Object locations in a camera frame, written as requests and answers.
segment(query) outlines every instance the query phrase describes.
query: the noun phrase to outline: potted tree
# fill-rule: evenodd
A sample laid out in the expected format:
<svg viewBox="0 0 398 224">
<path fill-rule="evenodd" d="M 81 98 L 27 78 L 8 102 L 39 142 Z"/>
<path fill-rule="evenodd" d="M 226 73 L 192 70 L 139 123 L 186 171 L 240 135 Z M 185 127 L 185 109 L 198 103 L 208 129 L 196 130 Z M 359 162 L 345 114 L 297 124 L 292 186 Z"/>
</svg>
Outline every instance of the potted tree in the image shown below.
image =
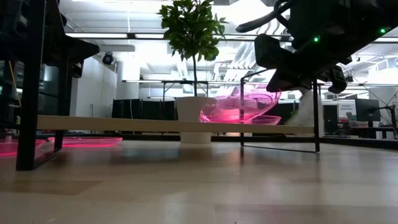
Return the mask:
<svg viewBox="0 0 398 224">
<path fill-rule="evenodd" d="M 198 97 L 197 62 L 201 59 L 210 61 L 219 54 L 216 47 L 220 38 L 224 38 L 225 18 L 213 17 L 211 2 L 213 0 L 174 0 L 172 6 L 162 6 L 159 15 L 162 17 L 162 28 L 168 28 L 164 39 L 181 60 L 193 60 L 193 93 L 194 97 L 177 99 L 178 119 L 182 121 L 198 121 L 201 108 L 209 103 L 211 98 Z M 182 142 L 210 142 L 208 137 L 200 137 L 198 133 L 181 134 Z"/>
</svg>

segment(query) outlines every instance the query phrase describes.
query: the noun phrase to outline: green leaves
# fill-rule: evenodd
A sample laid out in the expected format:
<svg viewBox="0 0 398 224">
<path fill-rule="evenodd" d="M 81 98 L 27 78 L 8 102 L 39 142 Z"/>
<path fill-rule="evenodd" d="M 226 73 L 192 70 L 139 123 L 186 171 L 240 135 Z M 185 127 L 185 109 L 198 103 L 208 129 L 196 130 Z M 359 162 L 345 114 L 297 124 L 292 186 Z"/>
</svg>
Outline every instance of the green leaves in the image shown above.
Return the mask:
<svg viewBox="0 0 398 224">
<path fill-rule="evenodd" d="M 202 58 L 211 60 L 219 54 L 216 45 L 220 41 L 213 37 L 219 34 L 225 39 L 225 18 L 213 18 L 211 12 L 213 0 L 174 0 L 172 6 L 162 6 L 159 15 L 162 17 L 162 28 L 169 28 L 164 39 L 169 40 L 173 55 L 180 54 L 181 60 L 189 59 L 199 54 Z"/>
</svg>

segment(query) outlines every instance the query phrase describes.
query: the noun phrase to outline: wooden floor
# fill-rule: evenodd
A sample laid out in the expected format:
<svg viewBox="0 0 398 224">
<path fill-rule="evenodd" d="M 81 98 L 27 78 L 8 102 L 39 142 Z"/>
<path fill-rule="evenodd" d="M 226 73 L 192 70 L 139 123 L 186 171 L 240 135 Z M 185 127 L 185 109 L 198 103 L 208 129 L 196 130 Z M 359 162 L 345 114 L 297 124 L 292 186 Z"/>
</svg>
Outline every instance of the wooden floor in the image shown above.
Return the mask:
<svg viewBox="0 0 398 224">
<path fill-rule="evenodd" d="M 65 148 L 33 172 L 14 166 L 0 157 L 1 224 L 398 223 L 398 153 L 380 149 L 240 158 L 238 143 L 124 141 Z"/>
</svg>

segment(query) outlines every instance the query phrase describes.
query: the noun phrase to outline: office desk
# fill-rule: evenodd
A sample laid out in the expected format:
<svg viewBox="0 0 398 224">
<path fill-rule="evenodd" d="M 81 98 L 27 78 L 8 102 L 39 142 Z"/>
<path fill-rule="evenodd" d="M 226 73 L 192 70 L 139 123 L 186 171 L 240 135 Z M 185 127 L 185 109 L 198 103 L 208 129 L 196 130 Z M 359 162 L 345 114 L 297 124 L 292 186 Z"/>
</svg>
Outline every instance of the office desk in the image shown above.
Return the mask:
<svg viewBox="0 0 398 224">
<path fill-rule="evenodd" d="M 393 127 L 378 127 L 378 128 L 352 128 L 352 135 L 358 135 L 361 138 L 376 139 L 376 132 L 381 131 L 382 138 L 387 138 L 387 132 L 393 132 L 395 136 L 395 131 Z"/>
</svg>

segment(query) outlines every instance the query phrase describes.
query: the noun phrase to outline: computer monitor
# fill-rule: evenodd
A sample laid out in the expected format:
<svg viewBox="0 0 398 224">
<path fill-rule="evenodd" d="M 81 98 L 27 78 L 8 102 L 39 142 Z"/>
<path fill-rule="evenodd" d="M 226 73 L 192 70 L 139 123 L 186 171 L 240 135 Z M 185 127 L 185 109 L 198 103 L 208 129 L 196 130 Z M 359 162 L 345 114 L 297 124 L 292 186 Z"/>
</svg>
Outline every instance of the computer monitor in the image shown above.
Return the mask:
<svg viewBox="0 0 398 224">
<path fill-rule="evenodd" d="M 355 99 L 357 121 L 381 121 L 378 100 Z"/>
</svg>

